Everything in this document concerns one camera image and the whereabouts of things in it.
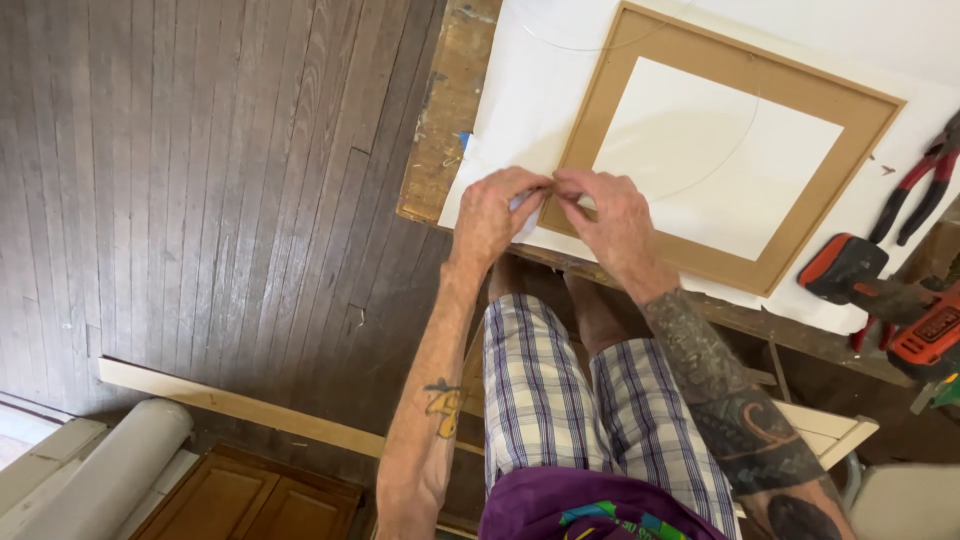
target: hand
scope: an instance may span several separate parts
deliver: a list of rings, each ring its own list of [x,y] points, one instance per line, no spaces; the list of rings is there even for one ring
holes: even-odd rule
[[[629,177],[587,169],[560,169],[553,176],[566,218],[634,302],[644,305],[680,286],[680,275],[657,249],[647,200]],[[596,205],[596,221],[577,205],[584,193]]]
[[[510,167],[468,187],[460,200],[450,261],[482,279],[546,198],[547,191],[542,188],[552,183],[549,177]],[[510,210],[510,202],[529,189],[533,189],[530,195]]]

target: wooden floor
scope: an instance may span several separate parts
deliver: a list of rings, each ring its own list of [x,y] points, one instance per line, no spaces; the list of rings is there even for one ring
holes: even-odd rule
[[[384,433],[446,233],[395,217],[443,0],[0,2],[0,389],[99,355]]]

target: pliers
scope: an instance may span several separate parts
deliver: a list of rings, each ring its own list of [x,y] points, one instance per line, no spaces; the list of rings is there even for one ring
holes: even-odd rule
[[[947,122],[944,130],[933,139],[924,157],[910,169],[890,194],[887,204],[883,206],[883,211],[880,213],[880,218],[874,225],[874,230],[870,233],[870,241],[878,244],[883,240],[884,236],[890,232],[894,221],[897,220],[900,207],[903,206],[903,201],[910,190],[926,173],[930,172],[930,169],[936,169],[933,171],[933,181],[930,182],[924,198],[900,228],[897,245],[906,245],[910,236],[920,228],[943,200],[958,156],[960,156],[960,111]]]

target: paint-stained table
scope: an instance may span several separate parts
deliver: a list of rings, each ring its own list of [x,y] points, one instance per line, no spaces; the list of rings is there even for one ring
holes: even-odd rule
[[[463,156],[458,133],[470,132],[480,103],[493,30],[502,0],[448,0],[431,65],[423,109],[407,161],[396,213],[438,227],[441,209]],[[514,246],[523,257],[565,267],[595,282],[617,287],[600,266],[531,246]],[[693,302],[715,324],[773,339],[829,362],[903,386],[915,385],[874,347],[855,354],[846,336],[821,331],[766,311],[738,307],[703,294]]]

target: leg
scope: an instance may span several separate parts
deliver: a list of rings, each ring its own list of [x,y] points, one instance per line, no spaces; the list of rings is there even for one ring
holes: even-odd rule
[[[650,339],[627,340],[596,284],[564,278],[617,464],[628,477],[660,487],[729,538],[739,538],[730,487],[693,425],[660,348]]]
[[[484,313],[487,492],[525,467],[612,472],[609,437],[570,348],[566,329],[523,294],[512,256],[493,268]]]

